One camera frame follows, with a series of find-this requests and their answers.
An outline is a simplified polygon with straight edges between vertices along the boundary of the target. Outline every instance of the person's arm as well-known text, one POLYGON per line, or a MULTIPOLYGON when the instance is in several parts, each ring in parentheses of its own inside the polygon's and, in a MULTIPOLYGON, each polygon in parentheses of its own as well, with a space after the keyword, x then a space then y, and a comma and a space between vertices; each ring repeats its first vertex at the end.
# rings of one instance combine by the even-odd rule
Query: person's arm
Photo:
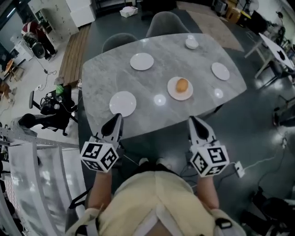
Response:
POLYGON ((219 208, 219 200, 214 186, 213 177, 198 177, 197 196, 210 209, 219 208))
POLYGON ((88 200, 88 208, 105 210, 112 200, 112 171, 97 172, 88 200))

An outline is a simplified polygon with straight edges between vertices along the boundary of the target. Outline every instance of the wooden floor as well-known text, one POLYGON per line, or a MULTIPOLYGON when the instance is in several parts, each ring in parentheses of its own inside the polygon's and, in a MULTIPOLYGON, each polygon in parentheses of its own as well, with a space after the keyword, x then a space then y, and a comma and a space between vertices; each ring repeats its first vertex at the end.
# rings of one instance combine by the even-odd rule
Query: wooden floor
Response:
POLYGON ((64 78, 64 85, 75 88, 82 75, 83 54, 87 42, 90 25, 80 28, 79 33, 70 37, 65 55, 60 66, 59 75, 64 78))

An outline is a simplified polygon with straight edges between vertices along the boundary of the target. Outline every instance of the bread roll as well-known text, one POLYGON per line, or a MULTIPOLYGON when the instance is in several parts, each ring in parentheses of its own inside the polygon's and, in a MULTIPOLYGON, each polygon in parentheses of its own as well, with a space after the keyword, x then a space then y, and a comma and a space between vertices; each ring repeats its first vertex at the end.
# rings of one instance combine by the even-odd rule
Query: bread roll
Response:
POLYGON ((189 82, 186 79, 181 78, 177 81, 176 91, 178 93, 183 93, 188 89, 188 87, 189 87, 189 82))

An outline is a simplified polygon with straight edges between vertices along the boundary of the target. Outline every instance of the plate with bread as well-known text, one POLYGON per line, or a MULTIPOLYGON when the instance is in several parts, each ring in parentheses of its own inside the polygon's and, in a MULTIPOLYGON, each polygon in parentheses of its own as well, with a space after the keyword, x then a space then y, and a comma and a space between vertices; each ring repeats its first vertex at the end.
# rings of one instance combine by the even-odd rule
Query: plate with bread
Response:
POLYGON ((173 77, 167 84, 168 93, 176 100, 183 101, 193 95, 193 85, 185 78, 173 77))

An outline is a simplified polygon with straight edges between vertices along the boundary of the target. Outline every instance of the gray floor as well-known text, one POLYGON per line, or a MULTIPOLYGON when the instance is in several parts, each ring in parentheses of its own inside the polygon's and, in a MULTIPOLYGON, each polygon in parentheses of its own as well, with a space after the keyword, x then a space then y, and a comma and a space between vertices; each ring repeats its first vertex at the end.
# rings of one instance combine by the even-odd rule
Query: gray floor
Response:
MULTIPOLYGON (((201 33, 199 27, 186 11, 174 10, 174 12, 190 31, 201 33)), ((128 32, 139 39, 144 38, 149 24, 150 21, 141 21, 140 14, 125 19, 119 13, 114 13, 97 19, 91 25, 88 49, 84 59, 88 60, 99 54, 104 41, 113 34, 128 32)), ((234 24, 225 24, 236 36, 245 51, 250 50, 254 43, 247 37, 246 30, 234 24)), ((279 128, 277 130, 272 125, 271 115, 273 109, 279 104, 277 100, 279 94, 289 99, 295 95, 295 92, 287 79, 278 81, 264 90, 258 90, 258 83, 254 79, 255 73, 262 66, 258 55, 254 53, 248 59, 244 59, 245 53, 231 49, 225 50, 236 63, 248 89, 242 95, 226 103, 221 110, 210 116, 206 121, 215 130, 217 138, 227 147, 232 162, 239 160, 246 167, 258 160, 270 158, 275 153, 277 154, 274 160, 246 170, 246 175, 242 179, 234 174, 220 182, 222 177, 234 172, 233 165, 227 167, 221 175, 214 178, 218 187, 221 209, 234 219, 238 219, 241 211, 247 208, 250 203, 249 195, 257 190, 259 179, 268 171, 275 172, 266 175, 260 182, 267 194, 280 198, 288 198, 291 194, 295 180, 295 149, 293 148, 290 151, 289 147, 292 148, 293 146, 295 129, 279 128), (280 148, 282 140, 280 134, 284 135, 285 131, 288 132, 289 147, 283 152, 280 148)), ((263 83, 270 77, 260 78, 258 82, 263 83)), ((89 132, 85 135, 79 132, 80 143, 86 141, 89 135, 89 132)), ((127 155, 133 160, 138 161, 141 157, 149 157, 154 160, 158 157, 169 158, 171 161, 177 162, 177 172, 180 173, 186 163, 185 153, 189 149, 186 123, 179 123, 139 137, 123 140, 123 144, 127 150, 127 155)), ((123 168, 119 174, 114 175, 113 190, 135 168, 135 164, 128 159, 123 159, 123 168)), ((89 172, 85 168, 84 170, 86 185, 91 187, 95 173, 89 172)), ((184 176, 194 174, 194 170, 188 170, 184 176)), ((194 185, 197 177, 185 177, 185 179, 189 180, 191 185, 194 185)))

